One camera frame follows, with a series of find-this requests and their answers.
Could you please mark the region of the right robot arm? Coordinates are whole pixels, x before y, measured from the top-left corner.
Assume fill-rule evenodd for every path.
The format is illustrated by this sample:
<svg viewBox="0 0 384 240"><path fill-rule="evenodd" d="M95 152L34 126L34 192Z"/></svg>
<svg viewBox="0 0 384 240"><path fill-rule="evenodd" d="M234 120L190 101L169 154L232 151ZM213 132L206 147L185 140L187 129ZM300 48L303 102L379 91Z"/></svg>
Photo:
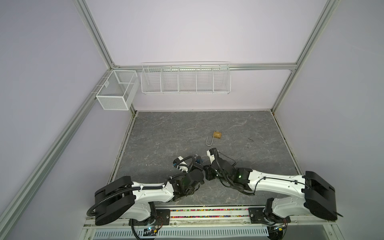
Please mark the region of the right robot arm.
<svg viewBox="0 0 384 240"><path fill-rule="evenodd" d="M275 175L249 168L237 168L220 157L216 149L207 152L210 164L205 167L207 180L218 179L225 187L254 196L257 191L284 195L284 198L269 198L263 214L272 222L293 215L307 215L336 221L336 190L315 172L304 175Z"/></svg>

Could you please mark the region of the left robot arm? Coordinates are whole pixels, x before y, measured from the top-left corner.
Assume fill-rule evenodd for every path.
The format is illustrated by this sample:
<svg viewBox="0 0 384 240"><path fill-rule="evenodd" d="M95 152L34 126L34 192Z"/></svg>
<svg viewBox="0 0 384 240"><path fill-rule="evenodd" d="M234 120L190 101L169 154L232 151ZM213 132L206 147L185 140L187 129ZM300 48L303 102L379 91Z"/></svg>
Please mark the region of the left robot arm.
<svg viewBox="0 0 384 240"><path fill-rule="evenodd" d="M163 183L143 184L123 176L95 192L95 203L86 215L95 218L97 226L127 217L138 222L156 218L155 202L176 202L191 196L204 184L204 166L200 156L178 157L173 162L180 174Z"/></svg>

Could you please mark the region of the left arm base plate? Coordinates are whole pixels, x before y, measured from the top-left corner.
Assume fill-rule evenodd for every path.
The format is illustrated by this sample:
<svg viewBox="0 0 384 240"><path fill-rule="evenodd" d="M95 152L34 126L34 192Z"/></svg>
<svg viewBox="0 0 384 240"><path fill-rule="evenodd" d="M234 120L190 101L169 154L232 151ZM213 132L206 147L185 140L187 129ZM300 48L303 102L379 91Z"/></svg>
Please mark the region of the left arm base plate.
<svg viewBox="0 0 384 240"><path fill-rule="evenodd" d="M152 211L150 216L143 220L138 221L133 220L134 226L168 226L170 224L171 210L170 209L156 209L155 212Z"/></svg>

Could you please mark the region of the brass padlock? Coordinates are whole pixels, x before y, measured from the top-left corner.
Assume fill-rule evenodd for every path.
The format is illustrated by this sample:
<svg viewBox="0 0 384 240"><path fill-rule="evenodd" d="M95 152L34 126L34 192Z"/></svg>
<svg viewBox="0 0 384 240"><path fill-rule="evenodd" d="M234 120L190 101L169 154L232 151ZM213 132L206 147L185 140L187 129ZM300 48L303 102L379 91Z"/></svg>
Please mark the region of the brass padlock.
<svg viewBox="0 0 384 240"><path fill-rule="evenodd" d="M207 137L206 138L206 146L207 147L210 147L213 145L214 143L214 140L215 139L220 139L222 137L222 133L221 132L213 132L212 136L211 137Z"/></svg>

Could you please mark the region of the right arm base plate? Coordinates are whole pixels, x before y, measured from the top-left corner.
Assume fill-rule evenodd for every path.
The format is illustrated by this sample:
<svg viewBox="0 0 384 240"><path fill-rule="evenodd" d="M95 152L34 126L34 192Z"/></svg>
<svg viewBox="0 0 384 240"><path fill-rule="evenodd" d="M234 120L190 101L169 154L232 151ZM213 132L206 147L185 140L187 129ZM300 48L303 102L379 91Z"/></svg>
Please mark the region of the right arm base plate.
<svg viewBox="0 0 384 240"><path fill-rule="evenodd" d="M249 211L250 221L252 224L263 224L263 225L272 226L277 223L276 219L270 218L264 213L264 208L262 207L253 207L253 208L251 207L251 208L248 208L248 211Z"/></svg>

